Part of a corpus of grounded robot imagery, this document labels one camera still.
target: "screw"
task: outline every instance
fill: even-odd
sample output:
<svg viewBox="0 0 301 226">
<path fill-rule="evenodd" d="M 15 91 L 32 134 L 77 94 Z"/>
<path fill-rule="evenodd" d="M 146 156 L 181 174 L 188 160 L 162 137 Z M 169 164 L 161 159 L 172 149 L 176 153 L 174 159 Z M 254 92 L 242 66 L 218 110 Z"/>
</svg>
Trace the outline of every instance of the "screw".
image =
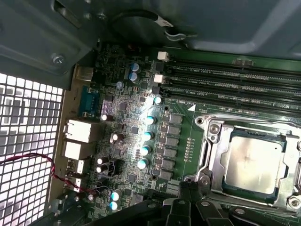
<svg viewBox="0 0 301 226">
<path fill-rule="evenodd" d="M 213 124 L 209 127 L 209 131 L 212 134 L 218 134 L 218 132 L 220 131 L 220 127 L 216 124 Z"/>
<path fill-rule="evenodd" d="M 245 212 L 244 210 L 242 210 L 242 209 L 236 209 L 235 212 L 238 213 L 238 214 L 245 214 L 245 213 L 246 213 L 246 212 Z"/>
<path fill-rule="evenodd" d="M 62 55 L 58 55 L 52 58 L 52 61 L 55 65 L 61 65 L 64 63 L 65 58 Z"/>
<path fill-rule="evenodd" d="M 204 185 L 207 185 L 209 182 L 208 182 L 208 180 L 202 180 L 202 184 L 204 184 Z"/>
<path fill-rule="evenodd" d="M 210 206 L 210 203 L 208 203 L 208 202 L 202 202 L 201 205 L 202 206 Z"/>
<path fill-rule="evenodd" d="M 156 207 L 156 204 L 153 203 L 153 204 L 148 205 L 147 207 L 148 207 L 148 208 L 155 208 L 155 207 Z"/>
<path fill-rule="evenodd" d="M 299 206 L 299 202 L 297 200 L 292 201 L 292 206 Z"/>
<path fill-rule="evenodd" d="M 101 20 L 105 20 L 107 18 L 107 16 L 103 12 L 97 13 L 96 16 Z"/>
<path fill-rule="evenodd" d="M 91 20 L 92 19 L 91 13 L 84 14 L 84 18 L 86 18 L 87 20 Z"/>
</svg>

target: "blue capacitor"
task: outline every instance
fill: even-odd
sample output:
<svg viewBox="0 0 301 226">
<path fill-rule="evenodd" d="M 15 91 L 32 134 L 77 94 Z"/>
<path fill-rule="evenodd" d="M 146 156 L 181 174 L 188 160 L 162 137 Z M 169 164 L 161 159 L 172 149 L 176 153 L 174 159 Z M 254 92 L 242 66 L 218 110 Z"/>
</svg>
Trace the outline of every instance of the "blue capacitor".
<svg viewBox="0 0 301 226">
<path fill-rule="evenodd" d="M 139 73 L 139 72 L 141 71 L 141 68 L 140 68 L 139 64 L 137 64 L 137 63 L 132 63 L 132 64 L 131 64 L 131 70 L 132 70 L 133 72 Z"/>
<path fill-rule="evenodd" d="M 132 81 L 133 83 L 139 81 L 139 76 L 137 75 L 136 72 L 131 72 L 131 73 L 129 74 L 128 78 L 129 78 L 130 81 Z"/>
</svg>

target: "mounting hole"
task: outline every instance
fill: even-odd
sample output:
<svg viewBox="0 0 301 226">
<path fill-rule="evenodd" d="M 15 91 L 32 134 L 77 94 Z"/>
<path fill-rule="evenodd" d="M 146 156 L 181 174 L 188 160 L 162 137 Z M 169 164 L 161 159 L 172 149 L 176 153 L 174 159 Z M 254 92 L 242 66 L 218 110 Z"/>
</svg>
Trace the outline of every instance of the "mounting hole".
<svg viewBox="0 0 301 226">
<path fill-rule="evenodd" d="M 199 118 L 199 119 L 197 120 L 197 122 L 198 122 L 199 125 L 201 125 L 201 124 L 203 124 L 204 120 L 203 120 L 202 118 Z"/>
<path fill-rule="evenodd" d="M 151 180 L 158 180 L 158 177 L 156 175 L 152 175 Z"/>
</svg>

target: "connector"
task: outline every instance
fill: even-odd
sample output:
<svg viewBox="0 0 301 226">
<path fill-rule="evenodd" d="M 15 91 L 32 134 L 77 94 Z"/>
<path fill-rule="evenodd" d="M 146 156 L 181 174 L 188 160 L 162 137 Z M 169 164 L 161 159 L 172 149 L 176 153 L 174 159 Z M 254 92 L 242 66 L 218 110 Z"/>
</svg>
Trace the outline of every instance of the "connector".
<svg viewBox="0 0 301 226">
<path fill-rule="evenodd" d="M 92 143 L 103 138 L 105 123 L 94 121 L 68 120 L 66 138 Z"/>
<path fill-rule="evenodd" d="M 95 153 L 95 143 L 83 143 L 76 141 L 65 142 L 65 157 L 75 160 L 83 160 Z"/>
</svg>

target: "white marking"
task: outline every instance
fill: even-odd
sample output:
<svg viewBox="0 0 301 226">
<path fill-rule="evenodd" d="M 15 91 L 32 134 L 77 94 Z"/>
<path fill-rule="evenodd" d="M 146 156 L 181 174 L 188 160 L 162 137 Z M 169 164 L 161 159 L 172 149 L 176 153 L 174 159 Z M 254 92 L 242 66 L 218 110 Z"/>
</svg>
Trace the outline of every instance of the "white marking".
<svg viewBox="0 0 301 226">
<path fill-rule="evenodd" d="M 187 111 L 195 112 L 195 110 L 196 110 L 196 105 L 193 105 Z"/>
<path fill-rule="evenodd" d="M 189 138 L 191 138 L 192 126 L 193 126 L 193 122 L 194 122 L 194 115 L 195 115 L 195 111 L 193 111 L 193 116 L 192 116 L 192 122 L 191 122 L 191 128 L 190 128 Z M 186 162 L 184 163 L 184 169 L 183 169 L 183 174 L 182 174 L 182 180 L 183 180 L 183 177 L 184 177 L 185 167 L 186 167 Z"/>
</svg>

